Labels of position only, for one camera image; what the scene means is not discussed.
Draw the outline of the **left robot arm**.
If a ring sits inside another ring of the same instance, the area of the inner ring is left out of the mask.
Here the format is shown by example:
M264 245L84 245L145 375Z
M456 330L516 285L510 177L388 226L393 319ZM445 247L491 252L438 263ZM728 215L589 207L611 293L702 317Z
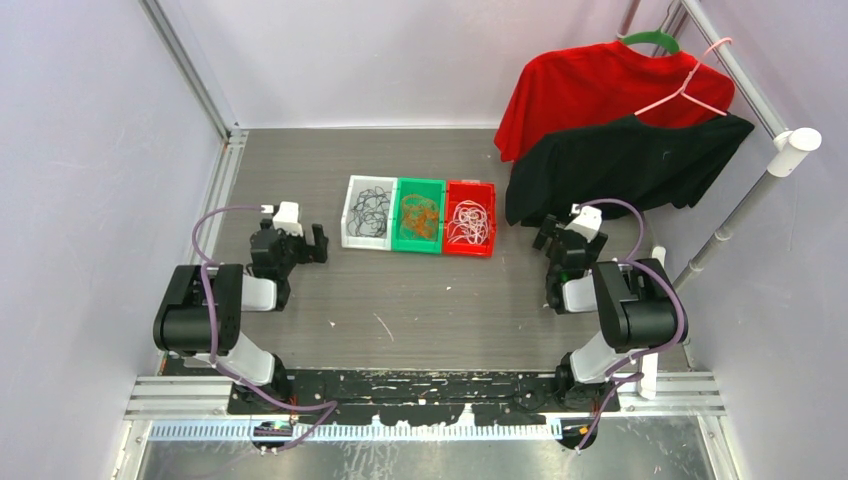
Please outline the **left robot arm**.
M250 237L250 263L177 266L153 321L156 347L218 369L269 413L285 409L292 397L286 368L242 331L241 317L284 310L294 268L328 260L323 226L311 230L309 242L264 221Z

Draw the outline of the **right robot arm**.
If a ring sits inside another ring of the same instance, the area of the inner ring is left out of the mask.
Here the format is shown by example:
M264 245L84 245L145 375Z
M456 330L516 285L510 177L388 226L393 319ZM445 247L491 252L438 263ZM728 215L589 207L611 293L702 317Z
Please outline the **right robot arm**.
M655 246L637 267L601 261L608 237L600 230L601 213L586 207L568 220L548 215L533 246L545 252L549 266L545 289L548 306L559 315L595 313L599 331L586 344L564 355L552 386L567 410L594 409L616 381L610 368L620 360L636 364L637 393L657 395L657 347L687 335L686 319L676 317L663 289L666 250Z

